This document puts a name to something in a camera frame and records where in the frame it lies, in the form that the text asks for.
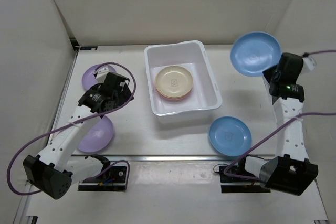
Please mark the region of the light blue plate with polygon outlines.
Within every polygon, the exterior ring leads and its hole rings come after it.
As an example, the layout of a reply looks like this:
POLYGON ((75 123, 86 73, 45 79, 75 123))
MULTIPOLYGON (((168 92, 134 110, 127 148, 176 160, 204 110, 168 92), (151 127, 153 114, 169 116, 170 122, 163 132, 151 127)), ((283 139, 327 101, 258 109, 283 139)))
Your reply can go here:
POLYGON ((261 77, 263 72, 278 64, 282 54, 278 40, 262 31, 239 37, 230 50, 232 66, 248 77, 261 77))

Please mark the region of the purple plate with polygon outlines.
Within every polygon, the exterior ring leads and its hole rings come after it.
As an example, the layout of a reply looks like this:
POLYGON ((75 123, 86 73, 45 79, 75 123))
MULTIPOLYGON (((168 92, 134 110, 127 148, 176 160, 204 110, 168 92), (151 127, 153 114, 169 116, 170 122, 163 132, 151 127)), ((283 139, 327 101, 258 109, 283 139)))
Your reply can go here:
POLYGON ((84 90, 89 90, 92 86, 96 85, 97 83, 103 83, 106 78, 106 75, 109 72, 116 73, 114 67, 112 67, 111 65, 105 65, 103 67, 100 67, 98 69, 97 74, 95 74, 95 69, 98 66, 99 65, 94 65, 84 72, 81 79, 82 87, 84 90))
POLYGON ((79 143, 78 150, 84 153, 97 153, 107 147, 114 135, 112 121, 104 116, 79 143))

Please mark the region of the pink plate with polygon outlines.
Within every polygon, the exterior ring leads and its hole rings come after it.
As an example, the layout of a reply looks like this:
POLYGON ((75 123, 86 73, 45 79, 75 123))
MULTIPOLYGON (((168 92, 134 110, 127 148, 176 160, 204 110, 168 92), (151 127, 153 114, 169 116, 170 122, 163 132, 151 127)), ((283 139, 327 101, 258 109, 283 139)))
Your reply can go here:
POLYGON ((171 102, 175 102, 175 101, 182 101, 186 98, 187 96, 182 96, 182 97, 177 97, 177 98, 173 98, 173 97, 165 97, 163 96, 163 99, 164 100, 167 100, 167 101, 171 101, 171 102))

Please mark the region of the orange plate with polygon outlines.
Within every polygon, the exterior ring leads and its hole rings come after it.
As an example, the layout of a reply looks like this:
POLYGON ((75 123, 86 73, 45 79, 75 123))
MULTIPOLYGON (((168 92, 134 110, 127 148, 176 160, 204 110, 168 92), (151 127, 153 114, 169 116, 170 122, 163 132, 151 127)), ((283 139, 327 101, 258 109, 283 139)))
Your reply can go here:
POLYGON ((181 99, 187 96, 193 89, 163 89, 156 88, 157 92, 167 99, 181 99))

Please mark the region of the cream plate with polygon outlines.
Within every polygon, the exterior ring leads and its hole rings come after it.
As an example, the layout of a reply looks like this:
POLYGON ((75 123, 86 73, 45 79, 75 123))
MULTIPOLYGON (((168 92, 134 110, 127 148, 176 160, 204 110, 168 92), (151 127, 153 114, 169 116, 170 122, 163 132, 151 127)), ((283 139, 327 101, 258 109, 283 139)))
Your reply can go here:
POLYGON ((163 68, 155 77, 155 87, 163 89, 192 89, 193 76, 181 66, 163 68))

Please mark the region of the blue plate front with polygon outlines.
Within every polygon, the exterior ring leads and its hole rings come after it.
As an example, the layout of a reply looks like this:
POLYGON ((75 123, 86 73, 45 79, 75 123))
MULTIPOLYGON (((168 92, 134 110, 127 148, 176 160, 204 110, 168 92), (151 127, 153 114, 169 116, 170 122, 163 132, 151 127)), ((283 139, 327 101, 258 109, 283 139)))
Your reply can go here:
POLYGON ((209 127, 211 146, 228 157, 238 157, 251 148, 252 136, 248 126, 232 116, 217 118, 209 127))

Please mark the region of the white plastic bin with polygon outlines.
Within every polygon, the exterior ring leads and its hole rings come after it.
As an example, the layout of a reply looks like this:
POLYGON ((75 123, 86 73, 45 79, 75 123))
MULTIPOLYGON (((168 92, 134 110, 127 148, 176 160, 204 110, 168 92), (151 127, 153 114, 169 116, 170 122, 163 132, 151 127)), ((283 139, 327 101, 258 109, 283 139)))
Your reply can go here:
POLYGON ((201 120, 222 105, 215 76, 205 47, 200 41, 148 46, 144 50, 144 56, 151 109, 159 122, 201 120), (165 98, 155 87, 155 77, 169 66, 183 67, 193 78, 189 94, 176 101, 165 98))

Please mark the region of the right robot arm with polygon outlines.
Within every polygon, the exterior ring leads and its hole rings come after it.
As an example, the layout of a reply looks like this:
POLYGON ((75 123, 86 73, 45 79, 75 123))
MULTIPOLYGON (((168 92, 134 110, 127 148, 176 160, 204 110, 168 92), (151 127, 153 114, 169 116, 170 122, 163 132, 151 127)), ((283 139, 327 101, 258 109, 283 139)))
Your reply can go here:
POLYGON ((300 196, 317 177, 318 167, 309 161, 298 117, 305 93, 296 82, 305 63, 301 56, 285 52, 277 65, 263 72, 280 130, 275 158, 263 161, 247 156, 245 163, 236 168, 240 181, 247 182, 255 176, 264 188, 300 196))

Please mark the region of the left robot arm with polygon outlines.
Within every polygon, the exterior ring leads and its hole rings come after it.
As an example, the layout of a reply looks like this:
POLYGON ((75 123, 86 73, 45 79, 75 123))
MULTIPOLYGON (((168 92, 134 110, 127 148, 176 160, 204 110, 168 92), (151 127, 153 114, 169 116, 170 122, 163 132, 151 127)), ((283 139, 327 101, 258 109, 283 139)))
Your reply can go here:
POLYGON ((110 177, 110 161, 91 154, 81 161, 70 161, 74 150, 104 113, 124 107, 133 100, 129 78, 109 72, 103 83, 97 83, 79 99, 68 127, 36 156, 28 155, 23 167, 28 181, 53 199, 61 198, 69 187, 80 181, 105 182, 110 177))

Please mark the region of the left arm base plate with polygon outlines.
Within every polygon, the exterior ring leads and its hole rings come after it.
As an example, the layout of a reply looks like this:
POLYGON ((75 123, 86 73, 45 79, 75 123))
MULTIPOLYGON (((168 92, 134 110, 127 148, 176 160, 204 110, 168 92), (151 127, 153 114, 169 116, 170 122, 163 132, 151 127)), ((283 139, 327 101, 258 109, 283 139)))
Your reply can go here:
POLYGON ((115 161, 113 166, 93 182, 78 184, 78 191, 90 192, 126 192, 128 187, 130 164, 128 161, 115 161))

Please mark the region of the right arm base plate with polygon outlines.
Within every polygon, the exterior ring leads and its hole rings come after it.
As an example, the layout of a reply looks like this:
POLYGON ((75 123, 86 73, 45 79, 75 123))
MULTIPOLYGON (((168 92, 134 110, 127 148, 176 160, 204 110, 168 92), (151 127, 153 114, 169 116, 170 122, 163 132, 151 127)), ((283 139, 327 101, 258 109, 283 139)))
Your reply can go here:
POLYGON ((213 167, 213 173, 219 175, 222 194, 250 194, 269 193, 270 190, 260 186, 260 183, 251 179, 229 177, 224 174, 226 164, 217 164, 213 167))

